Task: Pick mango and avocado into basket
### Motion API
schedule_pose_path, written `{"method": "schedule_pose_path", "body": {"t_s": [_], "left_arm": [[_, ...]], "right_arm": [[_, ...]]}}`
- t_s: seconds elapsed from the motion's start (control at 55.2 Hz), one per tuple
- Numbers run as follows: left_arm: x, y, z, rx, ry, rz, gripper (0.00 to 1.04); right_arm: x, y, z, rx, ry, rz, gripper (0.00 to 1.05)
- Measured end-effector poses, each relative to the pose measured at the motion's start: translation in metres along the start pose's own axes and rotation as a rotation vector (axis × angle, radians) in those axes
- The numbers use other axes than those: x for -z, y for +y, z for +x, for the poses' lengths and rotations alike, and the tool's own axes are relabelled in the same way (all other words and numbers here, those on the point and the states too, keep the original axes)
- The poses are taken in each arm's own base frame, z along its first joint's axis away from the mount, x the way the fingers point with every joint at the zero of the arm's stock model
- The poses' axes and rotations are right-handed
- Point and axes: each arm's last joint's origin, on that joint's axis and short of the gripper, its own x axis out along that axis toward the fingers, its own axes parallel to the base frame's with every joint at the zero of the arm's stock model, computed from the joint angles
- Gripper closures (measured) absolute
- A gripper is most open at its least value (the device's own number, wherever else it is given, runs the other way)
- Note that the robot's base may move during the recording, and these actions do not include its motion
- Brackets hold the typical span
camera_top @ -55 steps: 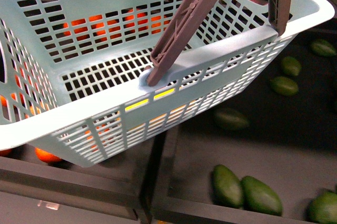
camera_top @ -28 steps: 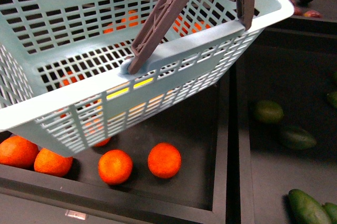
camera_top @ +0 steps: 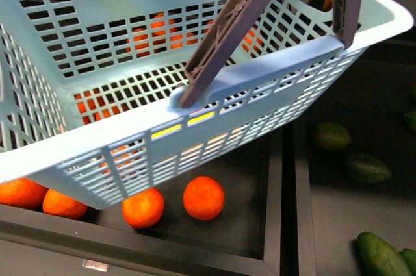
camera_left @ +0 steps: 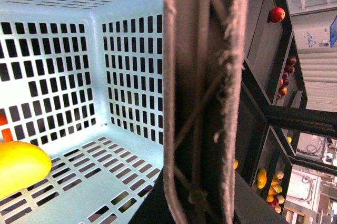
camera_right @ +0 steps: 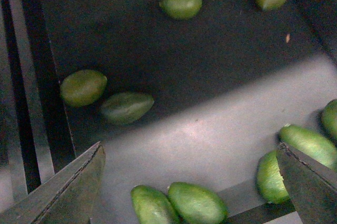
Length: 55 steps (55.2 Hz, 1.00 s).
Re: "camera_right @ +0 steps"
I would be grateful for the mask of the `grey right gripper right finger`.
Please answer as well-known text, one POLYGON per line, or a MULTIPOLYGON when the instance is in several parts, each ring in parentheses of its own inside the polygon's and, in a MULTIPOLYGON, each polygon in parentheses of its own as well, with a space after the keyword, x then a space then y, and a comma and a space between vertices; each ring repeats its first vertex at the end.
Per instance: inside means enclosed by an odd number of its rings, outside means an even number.
POLYGON ((276 158, 302 222, 336 223, 336 172, 282 141, 276 158))

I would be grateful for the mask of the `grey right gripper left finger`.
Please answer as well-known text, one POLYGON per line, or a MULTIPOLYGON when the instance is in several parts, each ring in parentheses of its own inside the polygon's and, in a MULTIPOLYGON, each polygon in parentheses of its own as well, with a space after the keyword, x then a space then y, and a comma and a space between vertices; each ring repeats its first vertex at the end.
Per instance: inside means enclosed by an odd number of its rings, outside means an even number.
POLYGON ((1 213, 1 223, 89 223, 104 166, 104 148, 97 142, 1 213))

